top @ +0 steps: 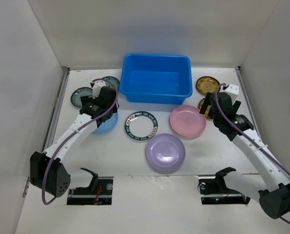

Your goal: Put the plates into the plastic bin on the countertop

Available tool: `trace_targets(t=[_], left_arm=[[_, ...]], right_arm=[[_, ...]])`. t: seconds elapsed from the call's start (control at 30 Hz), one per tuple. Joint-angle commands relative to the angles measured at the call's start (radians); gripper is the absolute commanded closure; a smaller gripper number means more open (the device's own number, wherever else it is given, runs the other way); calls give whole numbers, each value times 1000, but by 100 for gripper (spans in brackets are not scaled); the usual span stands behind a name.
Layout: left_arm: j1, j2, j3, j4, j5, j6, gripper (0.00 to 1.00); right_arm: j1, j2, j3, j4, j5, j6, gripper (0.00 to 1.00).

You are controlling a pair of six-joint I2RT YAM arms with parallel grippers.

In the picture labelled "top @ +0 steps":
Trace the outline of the light blue plate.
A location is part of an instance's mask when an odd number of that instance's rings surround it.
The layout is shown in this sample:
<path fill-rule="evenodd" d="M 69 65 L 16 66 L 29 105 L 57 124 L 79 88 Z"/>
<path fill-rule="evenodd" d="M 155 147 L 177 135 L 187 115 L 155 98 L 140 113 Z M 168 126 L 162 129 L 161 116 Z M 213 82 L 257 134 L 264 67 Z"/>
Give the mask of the light blue plate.
<path fill-rule="evenodd" d="M 118 113 L 114 113 L 110 119 L 103 122 L 96 130 L 92 132 L 95 135 L 103 135 L 111 132 L 118 121 Z"/>

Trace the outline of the pink plate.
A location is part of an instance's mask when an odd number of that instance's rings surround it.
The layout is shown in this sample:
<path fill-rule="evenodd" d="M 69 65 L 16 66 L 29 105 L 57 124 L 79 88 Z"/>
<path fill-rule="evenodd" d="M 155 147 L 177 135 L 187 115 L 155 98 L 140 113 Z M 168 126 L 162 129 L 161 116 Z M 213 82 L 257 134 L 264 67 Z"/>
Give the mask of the pink plate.
<path fill-rule="evenodd" d="M 172 129 L 183 137 L 198 137 L 206 128 L 206 118 L 200 110 L 190 105 L 180 105 L 170 114 Z"/>

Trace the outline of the white plate dark lettered rim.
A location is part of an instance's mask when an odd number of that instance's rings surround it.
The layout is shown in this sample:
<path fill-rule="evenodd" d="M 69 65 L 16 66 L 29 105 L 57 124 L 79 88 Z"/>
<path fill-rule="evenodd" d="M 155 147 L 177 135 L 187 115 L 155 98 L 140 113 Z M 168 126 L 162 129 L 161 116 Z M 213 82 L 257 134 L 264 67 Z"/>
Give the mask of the white plate dark lettered rim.
<path fill-rule="evenodd" d="M 147 141 L 157 133 L 158 122 L 153 114 L 146 111 L 138 111 L 126 118 L 124 129 L 131 139 Z"/>

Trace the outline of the purple plate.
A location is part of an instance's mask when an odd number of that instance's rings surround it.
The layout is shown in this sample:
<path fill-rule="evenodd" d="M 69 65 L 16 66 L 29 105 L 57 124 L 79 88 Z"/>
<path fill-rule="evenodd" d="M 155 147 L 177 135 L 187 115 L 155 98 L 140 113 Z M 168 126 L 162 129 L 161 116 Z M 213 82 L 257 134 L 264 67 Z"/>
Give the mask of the purple plate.
<path fill-rule="evenodd" d="M 148 163 L 159 172 L 177 171 L 186 157 L 183 142 L 172 134 L 158 134 L 146 145 Z"/>

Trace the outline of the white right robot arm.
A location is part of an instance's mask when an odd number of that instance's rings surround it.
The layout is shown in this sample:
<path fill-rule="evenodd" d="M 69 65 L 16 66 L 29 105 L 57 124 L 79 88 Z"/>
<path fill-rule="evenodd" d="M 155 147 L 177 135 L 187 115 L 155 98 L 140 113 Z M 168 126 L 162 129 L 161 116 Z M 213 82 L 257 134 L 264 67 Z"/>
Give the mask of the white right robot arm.
<path fill-rule="evenodd" d="M 245 154 L 263 180 L 227 167 L 215 174 L 212 187 L 221 193 L 240 192 L 247 196 L 246 202 L 257 201 L 270 218 L 282 218 L 290 212 L 290 172 L 267 149 L 248 118 L 237 114 L 240 104 L 227 93 L 207 93 L 200 113 L 210 108 L 214 126 Z"/>

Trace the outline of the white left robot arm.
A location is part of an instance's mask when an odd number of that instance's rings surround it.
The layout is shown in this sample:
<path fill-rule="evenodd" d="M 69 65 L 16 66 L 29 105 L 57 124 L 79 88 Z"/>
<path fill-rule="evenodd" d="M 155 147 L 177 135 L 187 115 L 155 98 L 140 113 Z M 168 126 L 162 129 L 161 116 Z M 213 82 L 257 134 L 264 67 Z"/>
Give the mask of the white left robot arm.
<path fill-rule="evenodd" d="M 41 153 L 34 152 L 30 157 L 30 182 L 41 189 L 45 205 L 51 204 L 51 201 L 46 201 L 46 193 L 56 199 L 78 188 L 88 193 L 98 189 L 97 173 L 84 167 L 68 172 L 63 165 L 63 161 L 72 156 L 92 132 L 117 113 L 118 90 L 97 86 L 97 82 L 94 84 L 93 91 L 97 94 L 84 101 L 72 125 L 51 146 Z"/>

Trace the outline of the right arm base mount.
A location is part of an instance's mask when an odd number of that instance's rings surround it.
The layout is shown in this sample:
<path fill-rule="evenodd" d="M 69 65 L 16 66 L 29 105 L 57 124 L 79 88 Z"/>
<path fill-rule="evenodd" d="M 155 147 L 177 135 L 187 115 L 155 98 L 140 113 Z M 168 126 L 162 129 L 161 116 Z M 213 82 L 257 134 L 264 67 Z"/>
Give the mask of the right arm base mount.
<path fill-rule="evenodd" d="M 215 175 L 205 175 L 198 177 L 197 189 L 200 192 L 202 205 L 248 205 L 250 198 L 242 193 L 227 188 L 223 178 L 236 169 L 227 167 L 220 170 Z"/>

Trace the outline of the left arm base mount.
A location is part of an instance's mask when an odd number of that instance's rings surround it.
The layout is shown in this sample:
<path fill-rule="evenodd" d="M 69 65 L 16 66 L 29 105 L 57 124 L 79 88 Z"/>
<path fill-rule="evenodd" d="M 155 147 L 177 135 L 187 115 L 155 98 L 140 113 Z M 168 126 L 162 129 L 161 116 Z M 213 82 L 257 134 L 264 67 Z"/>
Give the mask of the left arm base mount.
<path fill-rule="evenodd" d="M 113 193 L 113 177 L 99 177 L 97 173 L 81 168 L 84 180 L 89 180 L 88 186 L 71 188 L 67 195 L 67 205 L 111 205 Z"/>

